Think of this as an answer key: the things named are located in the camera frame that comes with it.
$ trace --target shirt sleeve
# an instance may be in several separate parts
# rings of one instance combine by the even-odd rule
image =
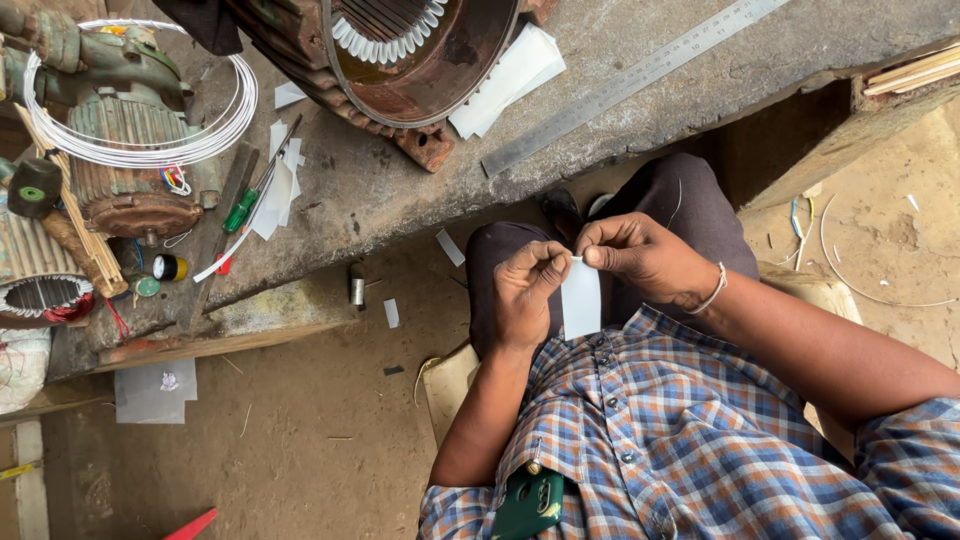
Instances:
[[[855,463],[904,531],[960,537],[960,402],[930,400],[867,422]]]
[[[488,515],[492,519],[492,500],[492,487],[428,487],[420,503],[417,539],[480,538]]]

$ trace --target plaid shirt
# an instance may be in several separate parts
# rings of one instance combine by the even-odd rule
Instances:
[[[495,487],[426,490],[419,538],[489,538],[530,459],[573,489],[537,538],[960,538],[960,402],[867,422],[856,468],[744,351],[649,307],[533,362]]]

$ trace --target hand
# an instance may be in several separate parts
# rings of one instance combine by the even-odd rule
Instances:
[[[636,285],[652,302],[687,310],[709,298],[720,276],[716,265],[640,212],[587,224],[574,251],[587,266]]]
[[[531,356],[550,329],[547,299],[570,272],[560,242],[530,242],[493,269],[493,347]]]

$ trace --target knee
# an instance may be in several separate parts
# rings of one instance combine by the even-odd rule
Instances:
[[[497,221],[488,223],[473,232],[467,241],[467,259],[470,253],[499,250],[504,246],[519,249],[531,240],[547,241],[549,236],[534,225]]]
[[[681,178],[685,184],[717,183],[716,175],[707,160],[685,152],[657,159],[656,167],[660,174],[654,175],[654,178],[663,181],[673,182],[676,178]]]
[[[498,244],[506,238],[516,235],[516,225],[508,221],[497,221],[479,227],[467,240],[467,251],[483,249],[484,246]]]

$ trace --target mobile phone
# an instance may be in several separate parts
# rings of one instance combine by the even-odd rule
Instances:
[[[493,517],[491,540],[524,540],[560,522],[564,477],[545,467],[531,475],[520,467],[507,477],[506,499]]]

